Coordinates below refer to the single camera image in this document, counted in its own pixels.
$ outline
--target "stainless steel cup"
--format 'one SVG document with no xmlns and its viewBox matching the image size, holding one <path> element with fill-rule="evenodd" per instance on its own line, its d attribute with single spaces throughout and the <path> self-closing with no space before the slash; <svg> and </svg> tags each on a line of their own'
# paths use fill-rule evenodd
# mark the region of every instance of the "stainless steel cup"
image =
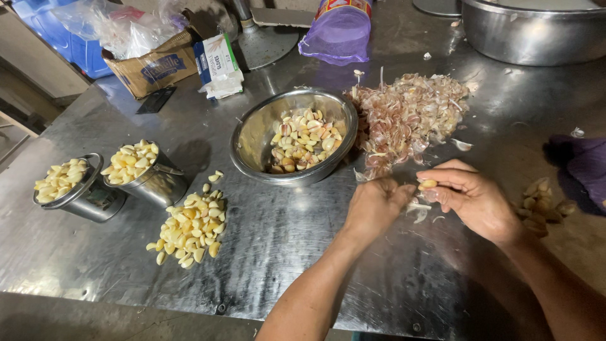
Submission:
<svg viewBox="0 0 606 341">
<path fill-rule="evenodd" d="M 96 166 L 90 164 L 92 157 L 97 157 Z M 126 196 L 120 191 L 111 189 L 103 184 L 99 173 L 103 168 L 103 157 L 97 153 L 90 153 L 79 157 L 87 163 L 86 172 L 82 180 L 61 198 L 46 204 L 36 200 L 38 191 L 34 191 L 34 203 L 41 205 L 42 209 L 61 209 L 82 218 L 101 223 L 116 214 Z"/>
<path fill-rule="evenodd" d="M 185 195 L 188 188 L 185 172 L 168 159 L 157 142 L 149 141 L 149 143 L 158 146 L 158 155 L 156 161 L 138 178 L 117 186 L 110 184 L 108 175 L 105 175 L 103 180 L 111 188 L 121 189 L 135 197 L 167 208 Z"/>
</svg>

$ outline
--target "right hand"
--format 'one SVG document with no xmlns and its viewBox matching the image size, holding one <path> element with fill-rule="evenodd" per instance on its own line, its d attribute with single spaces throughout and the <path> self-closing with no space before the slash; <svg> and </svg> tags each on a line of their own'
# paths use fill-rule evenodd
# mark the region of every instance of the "right hand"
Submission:
<svg viewBox="0 0 606 341">
<path fill-rule="evenodd" d="M 438 182 L 437 187 L 423 192 L 428 201 L 439 202 L 445 213 L 454 209 L 472 231 L 498 246 L 525 235 L 526 230 L 499 186 L 468 164 L 450 160 L 418 172 L 417 177 Z"/>
</svg>

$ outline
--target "stainless steel bowl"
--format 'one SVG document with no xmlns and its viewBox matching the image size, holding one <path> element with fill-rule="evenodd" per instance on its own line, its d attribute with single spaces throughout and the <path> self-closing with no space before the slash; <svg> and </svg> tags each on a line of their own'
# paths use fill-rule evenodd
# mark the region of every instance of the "stainless steel bowl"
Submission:
<svg viewBox="0 0 606 341">
<path fill-rule="evenodd" d="M 341 146 L 318 165 L 290 174 L 268 174 L 271 163 L 271 138 L 274 125 L 281 123 L 283 112 L 293 109 L 321 110 L 327 122 L 333 122 L 343 136 Z M 250 109 L 231 135 L 231 160 L 246 176 L 267 184 L 288 187 L 318 182 L 335 169 L 351 149 L 358 131 L 358 114 L 353 104 L 341 94 L 319 87 L 294 90 L 274 95 Z"/>
<path fill-rule="evenodd" d="M 467 41 L 496 60 L 558 66 L 606 55 L 606 8 L 528 10 L 462 0 Z"/>
</svg>

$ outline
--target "hand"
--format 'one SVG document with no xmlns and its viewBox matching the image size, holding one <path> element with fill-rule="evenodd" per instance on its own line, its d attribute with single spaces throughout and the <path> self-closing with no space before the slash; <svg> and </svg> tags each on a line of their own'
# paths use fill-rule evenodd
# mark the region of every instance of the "hand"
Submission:
<svg viewBox="0 0 606 341">
<path fill-rule="evenodd" d="M 434 169 L 417 173 L 422 180 L 432 179 L 438 186 L 423 192 L 428 201 L 450 209 L 475 233 L 501 246 L 525 235 L 522 223 L 494 181 L 459 160 L 450 160 Z"/>
<path fill-rule="evenodd" d="M 349 213 L 341 232 L 368 246 L 391 226 L 414 192 L 413 185 L 398 186 L 391 178 L 360 184 L 349 202 Z"/>
</svg>

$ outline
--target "stainless steel table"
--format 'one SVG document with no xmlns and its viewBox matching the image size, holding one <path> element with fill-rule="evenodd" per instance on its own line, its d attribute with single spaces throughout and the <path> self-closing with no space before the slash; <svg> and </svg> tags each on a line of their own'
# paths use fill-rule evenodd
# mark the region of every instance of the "stainless steel table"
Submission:
<svg viewBox="0 0 606 341">
<path fill-rule="evenodd" d="M 376 86 L 379 69 L 390 83 L 403 73 L 450 74 L 472 93 L 466 130 L 473 143 L 427 150 L 429 166 L 461 158 L 494 177 L 513 200 L 534 179 L 556 169 L 541 146 L 576 126 L 586 137 L 606 133 L 606 63 L 533 68 L 488 59 L 465 41 L 452 19 L 417 12 L 409 2 L 377 2 L 371 62 L 336 67 L 296 51 L 245 75 L 242 94 L 209 101 L 197 75 L 179 83 L 159 114 L 135 115 L 139 103 L 115 77 L 100 79 L 0 174 L 0 289 L 94 302 L 263 319 L 279 296 L 315 262 L 341 227 L 356 187 L 352 152 L 328 178 L 305 188 L 255 183 L 232 165 L 228 139 L 237 117 L 264 98 L 293 86 L 348 89 L 353 70 Z M 432 59 L 424 61 L 430 52 Z M 228 224 L 219 256 L 184 270 L 162 266 L 145 245 L 158 239 L 167 214 L 129 198 L 115 217 L 91 223 L 32 203 L 34 180 L 49 165 L 99 152 L 109 159 L 121 143 L 147 138 L 200 191 L 216 169 L 225 177 Z M 395 168 L 401 182 L 422 169 Z M 555 187 L 555 196 L 563 197 Z M 414 225 L 402 216 L 357 262 L 344 288 L 335 328 L 442 340 L 548 339 L 536 299 L 495 247 L 438 209 Z M 552 227 L 544 243 L 589 284 L 606 292 L 605 220 L 577 213 Z"/>
</svg>

